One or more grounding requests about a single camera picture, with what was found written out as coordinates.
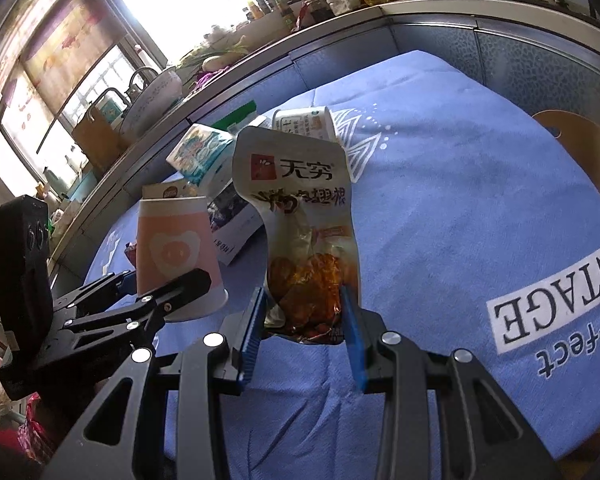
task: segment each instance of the paper cup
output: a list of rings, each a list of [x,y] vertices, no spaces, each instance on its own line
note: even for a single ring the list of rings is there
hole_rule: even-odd
[[[195,268],[209,273],[208,293],[165,316],[166,322],[208,316],[229,297],[222,284],[204,196],[141,200],[136,263],[138,296]]]
[[[271,122],[272,129],[279,132],[338,142],[333,117],[326,106],[276,110]]]

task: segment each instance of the silver screw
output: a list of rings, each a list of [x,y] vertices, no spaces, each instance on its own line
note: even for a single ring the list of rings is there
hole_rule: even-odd
[[[470,363],[473,358],[474,355],[464,348],[458,349],[454,352],[454,359],[459,363]]]
[[[207,346],[220,346],[224,341],[224,336],[218,332],[212,332],[211,334],[205,335],[205,338],[202,341]]]
[[[151,358],[151,350],[149,350],[148,348],[139,348],[137,350],[134,350],[134,352],[131,354],[131,358],[136,363],[144,363],[145,361],[148,361]]]
[[[400,334],[397,332],[385,332],[382,334],[381,339],[385,345],[397,345],[400,341],[402,341]]]

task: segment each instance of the white bowl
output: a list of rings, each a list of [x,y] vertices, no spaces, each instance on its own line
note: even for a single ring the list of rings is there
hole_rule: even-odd
[[[120,127],[123,137],[138,140],[182,97],[182,80],[175,70],[158,74],[131,105]]]

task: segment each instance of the curtain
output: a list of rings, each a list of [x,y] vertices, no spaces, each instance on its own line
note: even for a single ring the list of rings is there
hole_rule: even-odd
[[[0,91],[14,70],[20,53],[45,15],[58,0],[18,0],[0,28]]]
[[[124,36],[104,0],[59,0],[20,56],[53,114],[87,72]]]

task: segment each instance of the pink paper cup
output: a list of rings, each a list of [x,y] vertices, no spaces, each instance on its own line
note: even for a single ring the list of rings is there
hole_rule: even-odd
[[[229,294],[222,284],[206,197],[141,200],[136,253],[138,296],[196,268],[209,273],[211,288],[201,298],[165,316],[166,322],[208,316],[224,306]]]

